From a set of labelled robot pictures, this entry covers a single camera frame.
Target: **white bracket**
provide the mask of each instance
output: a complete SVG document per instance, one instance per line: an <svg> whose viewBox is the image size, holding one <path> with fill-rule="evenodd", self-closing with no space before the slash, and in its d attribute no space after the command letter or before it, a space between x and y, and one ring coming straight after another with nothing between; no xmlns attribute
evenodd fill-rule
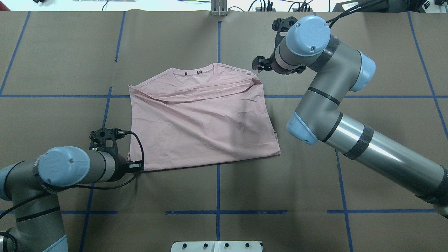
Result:
<svg viewBox="0 0 448 252"><path fill-rule="evenodd" d="M263 252L263 243L256 241L176 242L171 252Z"/></svg>
<svg viewBox="0 0 448 252"><path fill-rule="evenodd" d="M211 0L212 16L227 16L227 0Z"/></svg>

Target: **red object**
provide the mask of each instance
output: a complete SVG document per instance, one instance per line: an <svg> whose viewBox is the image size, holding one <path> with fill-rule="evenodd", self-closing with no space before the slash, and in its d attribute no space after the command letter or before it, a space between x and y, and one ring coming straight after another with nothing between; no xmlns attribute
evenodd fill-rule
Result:
<svg viewBox="0 0 448 252"><path fill-rule="evenodd" d="M1 1L0 1L0 10L9 10L8 7L6 7L6 5L4 5Z"/></svg>

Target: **light blue joint cap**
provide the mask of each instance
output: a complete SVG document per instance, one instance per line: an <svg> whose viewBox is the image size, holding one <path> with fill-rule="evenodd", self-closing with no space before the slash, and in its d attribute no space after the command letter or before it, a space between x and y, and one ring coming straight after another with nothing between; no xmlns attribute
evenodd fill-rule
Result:
<svg viewBox="0 0 448 252"><path fill-rule="evenodd" d="M18 163L15 163L13 165L10 166L6 166L5 168L0 170L0 198L2 200L7 200L7 201L11 201L12 199L10 199L8 197L8 195L6 195L6 190L5 190L5 185L6 185L6 178L9 174L9 172L14 168L14 166L16 166Z"/></svg>
<svg viewBox="0 0 448 252"><path fill-rule="evenodd" d="M69 245L67 243L67 235L62 236L53 245L49 246L43 252L69 252Z"/></svg>
<svg viewBox="0 0 448 252"><path fill-rule="evenodd" d="M68 187L80 182L89 172L90 158L80 148L54 147L39 161L39 175L45 183Z"/></svg>
<svg viewBox="0 0 448 252"><path fill-rule="evenodd" d="M376 70L375 61L365 56L361 51L358 52L361 54L361 70L359 70L358 80L356 80L356 83L350 88L350 91L353 92L363 89L373 78Z"/></svg>
<svg viewBox="0 0 448 252"><path fill-rule="evenodd" d="M288 124L286 124L286 128L291 135L309 145L313 145L317 142L316 136L295 111Z"/></svg>
<svg viewBox="0 0 448 252"><path fill-rule="evenodd" d="M321 53L330 41L331 32L325 20L318 16L299 19L286 34L286 46L300 56Z"/></svg>

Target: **pink shirt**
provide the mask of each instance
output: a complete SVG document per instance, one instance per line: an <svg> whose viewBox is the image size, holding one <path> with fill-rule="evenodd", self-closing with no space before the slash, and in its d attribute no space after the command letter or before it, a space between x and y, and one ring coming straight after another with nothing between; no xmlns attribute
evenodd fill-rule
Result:
<svg viewBox="0 0 448 252"><path fill-rule="evenodd" d="M132 131L145 171L218 164L280 154L252 72L221 63L170 68L129 86ZM130 159L141 159L131 138Z"/></svg>

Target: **robotic arm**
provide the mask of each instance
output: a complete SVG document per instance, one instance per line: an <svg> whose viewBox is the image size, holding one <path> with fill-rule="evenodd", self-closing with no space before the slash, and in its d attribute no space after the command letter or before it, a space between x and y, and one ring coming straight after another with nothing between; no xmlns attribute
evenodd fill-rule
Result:
<svg viewBox="0 0 448 252"><path fill-rule="evenodd" d="M320 140L434 205L448 218L448 170L339 112L345 94L372 79L375 63L330 33L325 20L307 16L277 19L276 48L269 59L257 56L252 68L279 74L317 74L287 124L290 134L307 144ZM288 30L285 37L279 32Z"/></svg>
<svg viewBox="0 0 448 252"><path fill-rule="evenodd" d="M89 150L55 147L36 161L23 161L0 170L0 198L12 200L13 208L17 208L14 212L17 227L5 231L7 235L0 239L0 252L67 252L56 193L86 187L76 184L117 181L125 173L136 173L134 179L143 170L143 160L126 161L118 155L116 145L116 139L129 134L135 135L131 131L101 128L91 133ZM113 146L107 147L107 141L112 141Z"/></svg>

